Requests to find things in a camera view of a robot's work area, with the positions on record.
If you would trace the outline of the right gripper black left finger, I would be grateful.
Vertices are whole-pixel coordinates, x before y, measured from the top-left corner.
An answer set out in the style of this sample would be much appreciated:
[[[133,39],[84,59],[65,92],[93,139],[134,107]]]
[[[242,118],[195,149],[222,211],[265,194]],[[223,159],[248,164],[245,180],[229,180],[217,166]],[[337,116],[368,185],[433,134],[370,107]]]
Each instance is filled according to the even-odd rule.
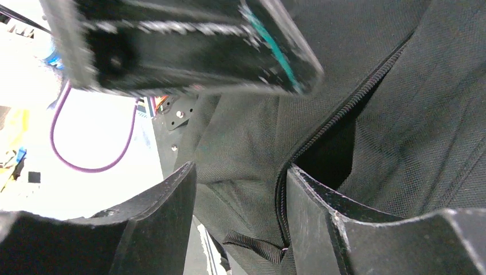
[[[1,212],[2,274],[182,274],[195,201],[196,168],[91,218],[59,221]]]

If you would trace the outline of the black student backpack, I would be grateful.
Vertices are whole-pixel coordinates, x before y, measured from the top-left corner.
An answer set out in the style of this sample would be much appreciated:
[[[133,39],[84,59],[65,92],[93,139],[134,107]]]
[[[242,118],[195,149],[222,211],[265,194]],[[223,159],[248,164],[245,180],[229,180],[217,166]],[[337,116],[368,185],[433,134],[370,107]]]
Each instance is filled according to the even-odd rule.
[[[247,274],[298,274],[292,166],[403,219],[485,210],[484,1],[305,1],[295,23],[315,95],[202,96],[179,148],[195,216]]]

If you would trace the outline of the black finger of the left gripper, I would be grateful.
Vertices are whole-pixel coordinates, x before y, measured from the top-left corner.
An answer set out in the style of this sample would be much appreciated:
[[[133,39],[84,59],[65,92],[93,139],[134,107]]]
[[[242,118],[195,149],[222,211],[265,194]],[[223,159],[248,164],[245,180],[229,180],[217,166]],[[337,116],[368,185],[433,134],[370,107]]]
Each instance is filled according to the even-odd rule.
[[[76,89],[308,95],[324,72],[294,1],[42,1]]]

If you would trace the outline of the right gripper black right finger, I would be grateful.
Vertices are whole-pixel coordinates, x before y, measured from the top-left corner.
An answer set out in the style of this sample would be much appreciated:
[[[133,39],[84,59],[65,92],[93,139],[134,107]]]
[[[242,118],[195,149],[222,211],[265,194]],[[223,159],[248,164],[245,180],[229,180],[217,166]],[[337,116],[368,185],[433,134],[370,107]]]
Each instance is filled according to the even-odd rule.
[[[485,210],[403,219],[287,172],[287,217],[298,274],[484,274]]]

